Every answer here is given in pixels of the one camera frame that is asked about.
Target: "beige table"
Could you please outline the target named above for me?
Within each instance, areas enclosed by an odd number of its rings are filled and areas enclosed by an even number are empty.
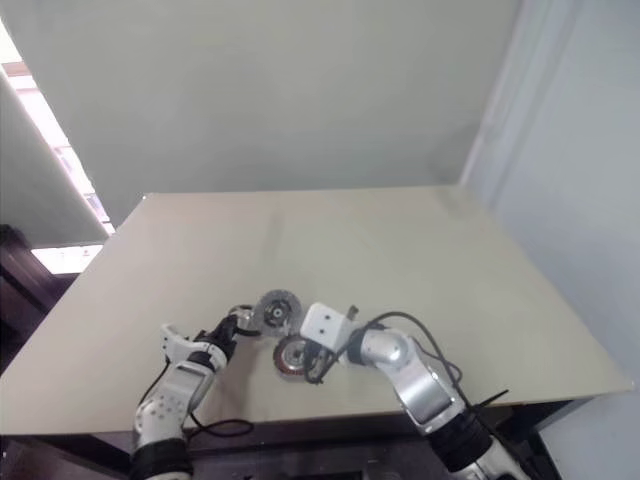
[[[0,432],[129,430],[162,366],[159,326],[213,328],[227,309],[286,288],[369,319],[419,317],[499,403],[631,387],[556,290],[458,187],[153,194],[142,201],[0,378]],[[243,341],[199,411],[254,422],[398,411],[377,372],[288,383],[274,343]]]

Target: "white wall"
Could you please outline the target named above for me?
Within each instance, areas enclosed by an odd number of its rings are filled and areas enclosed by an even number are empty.
[[[473,157],[469,186],[637,383],[640,2],[554,3],[537,85]],[[566,480],[637,480],[640,394],[598,398],[543,438]]]
[[[119,224],[146,192],[454,183],[517,0],[1,0]]]
[[[34,247],[107,237],[1,72],[0,222],[18,228]]]

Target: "black table frame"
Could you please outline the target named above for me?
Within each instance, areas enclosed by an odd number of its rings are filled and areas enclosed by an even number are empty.
[[[570,403],[570,401],[562,401],[508,407],[512,414],[499,423],[497,430],[513,444],[532,440],[534,448],[539,453],[543,443],[536,427]],[[347,418],[262,423],[257,424],[252,433],[235,438],[223,439],[200,435],[193,440],[190,453],[193,458],[202,458],[274,448],[297,450],[314,446],[348,445],[372,440],[411,437],[416,437],[416,431],[402,413],[360,415]],[[114,478],[127,478],[129,472],[129,454],[93,435],[25,435],[9,438],[53,449],[66,460]]]

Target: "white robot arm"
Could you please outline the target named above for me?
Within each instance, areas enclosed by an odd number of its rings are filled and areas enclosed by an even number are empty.
[[[388,317],[406,315],[398,312]],[[321,303],[311,306],[300,333],[329,350],[334,361],[369,365],[393,385],[405,412],[456,480],[530,480],[461,395],[423,361],[415,341],[379,323],[363,328]],[[319,380],[328,371],[320,367]]]
[[[193,342],[164,325],[162,348],[168,369],[145,394],[134,420],[135,451],[131,480],[190,480],[183,425],[233,356],[237,317],[229,315],[212,332],[200,332]]]

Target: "black cable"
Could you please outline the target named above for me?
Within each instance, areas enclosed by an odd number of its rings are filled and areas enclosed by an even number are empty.
[[[497,399],[499,399],[500,397],[505,396],[507,393],[509,393],[509,389],[505,389],[502,390],[501,392],[496,393],[495,395],[491,395],[489,398],[487,398],[486,400],[481,401],[480,403],[476,403],[473,408],[477,411],[482,410],[485,407],[488,407],[489,405],[491,405],[493,402],[495,402]]]
[[[422,346],[422,344],[418,340],[416,340],[414,337],[410,337],[410,338],[411,338],[411,340],[414,341],[414,343],[417,345],[417,347],[420,349],[420,351],[422,353],[424,353],[427,357],[433,358],[434,360],[438,360],[440,363],[442,363],[442,360],[440,358],[438,358],[437,355],[434,355],[433,353],[428,351],[426,348],[424,348]],[[455,381],[453,383],[454,384],[460,383],[462,381],[462,377],[463,377],[462,369],[459,366],[457,366],[455,363],[453,363],[452,361],[447,360],[447,362],[451,366],[451,369],[455,370],[455,372],[457,374],[456,375],[456,379],[455,379]]]
[[[259,337],[262,335],[260,330],[246,330],[244,328],[236,327],[235,333],[242,335],[243,337]]]
[[[167,373],[169,365],[171,365],[171,361],[169,360],[169,357],[167,357],[165,355],[165,357],[164,357],[164,367],[162,367],[162,371],[158,374],[158,376],[151,383],[151,385],[149,385],[149,388],[147,388],[147,390],[144,392],[144,394],[140,398],[140,401],[138,402],[138,406],[140,406],[142,404],[142,402],[144,402],[144,400],[147,398],[147,395],[149,395],[149,392],[151,392],[151,390],[153,390],[153,387],[155,387],[158,384],[158,382],[160,381],[160,379],[164,376],[164,374]]]
[[[456,391],[458,391],[458,394],[460,395],[460,398],[465,403],[465,405],[468,405],[469,408],[471,408],[471,404],[469,402],[469,399],[466,397],[464,392],[462,392],[461,389],[459,388],[459,386],[457,385],[458,382],[456,381],[456,376],[453,374],[453,370],[452,370],[452,367],[451,367],[451,362],[449,362],[444,357],[444,355],[442,353],[442,350],[440,350],[440,347],[438,346],[437,342],[435,341],[435,338],[433,337],[433,335],[431,335],[431,332],[424,325],[422,325],[422,323],[417,318],[415,318],[412,315],[409,315],[408,313],[404,313],[404,312],[386,312],[386,313],[383,313],[381,315],[378,315],[377,317],[375,317],[372,320],[369,320],[363,327],[360,327],[360,328],[356,329],[353,332],[353,334],[351,335],[349,340],[331,356],[331,358],[326,363],[324,368],[321,370],[321,372],[315,378],[311,377],[309,369],[306,368],[306,366],[305,366],[305,369],[304,369],[305,370],[305,372],[304,372],[305,380],[307,382],[309,382],[309,383],[314,384],[314,385],[322,383],[322,379],[329,372],[329,370],[333,367],[333,365],[335,365],[335,363],[338,361],[338,359],[347,351],[347,349],[355,341],[360,339],[360,335],[359,335],[360,333],[365,332],[365,331],[369,330],[370,328],[372,328],[373,326],[380,324],[380,322],[382,322],[383,320],[386,320],[388,318],[394,318],[394,317],[404,318],[405,320],[408,320],[408,321],[412,322],[413,324],[415,324],[422,331],[422,333],[424,333],[424,335],[427,337],[427,339],[429,340],[429,342],[433,346],[433,349],[436,351],[435,357],[444,366],[444,369],[447,372],[447,375],[449,376],[449,378],[451,379],[451,382],[454,384],[454,388],[456,388]]]
[[[200,420],[196,418],[193,412],[189,414],[189,417],[191,417],[191,420],[193,421],[193,423],[196,424],[196,427],[197,427],[195,431],[189,434],[188,436],[189,440],[191,440],[193,437],[201,433],[206,433],[208,435],[211,435],[212,437],[218,437],[218,438],[240,437],[242,435],[248,435],[249,433],[253,432],[255,428],[253,423],[249,422],[248,420],[243,420],[241,418],[229,418],[227,420],[220,420],[218,422],[213,422],[208,425],[203,425],[202,422],[200,422]],[[244,429],[236,432],[216,432],[214,430],[216,428],[220,428],[226,425],[233,425],[233,424],[242,425]]]

